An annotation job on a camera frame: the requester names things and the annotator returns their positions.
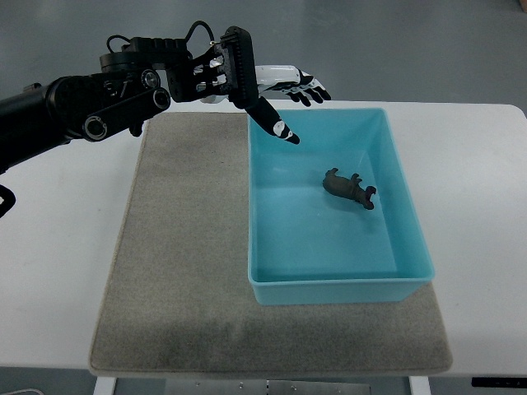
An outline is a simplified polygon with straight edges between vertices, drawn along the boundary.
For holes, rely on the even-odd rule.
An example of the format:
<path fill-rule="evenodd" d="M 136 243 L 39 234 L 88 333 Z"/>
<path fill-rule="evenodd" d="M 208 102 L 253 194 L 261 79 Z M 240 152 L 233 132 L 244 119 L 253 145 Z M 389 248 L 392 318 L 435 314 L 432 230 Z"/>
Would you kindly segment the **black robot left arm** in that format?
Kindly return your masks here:
<path fill-rule="evenodd" d="M 1 171 L 73 139 L 100 142 L 128 129 L 138 137 L 171 102 L 226 96 L 239 109 L 259 99 L 252 39 L 232 26 L 197 58 L 187 38 L 127 40 L 100 57 L 101 71 L 39 83 L 1 102 Z"/>

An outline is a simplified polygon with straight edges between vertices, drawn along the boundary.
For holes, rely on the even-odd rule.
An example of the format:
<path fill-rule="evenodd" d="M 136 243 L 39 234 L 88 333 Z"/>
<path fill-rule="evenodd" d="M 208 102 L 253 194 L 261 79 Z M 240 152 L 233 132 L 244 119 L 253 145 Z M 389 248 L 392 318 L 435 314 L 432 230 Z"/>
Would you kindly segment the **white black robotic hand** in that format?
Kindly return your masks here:
<path fill-rule="evenodd" d="M 203 103 L 216 104 L 229 100 L 237 109 L 243 109 L 267 134 L 298 145 L 301 139 L 282 120 L 281 115 L 263 97 L 267 91 L 278 91 L 295 103 L 305 107 L 312 102 L 321 104 L 331 100 L 325 87 L 312 75 L 292 65 L 259 65 L 255 68 L 257 92 L 247 103 L 233 100 L 228 93 L 214 93 L 213 87 L 227 83 L 226 76 L 214 77 L 210 83 L 201 81 L 194 87 Z"/>

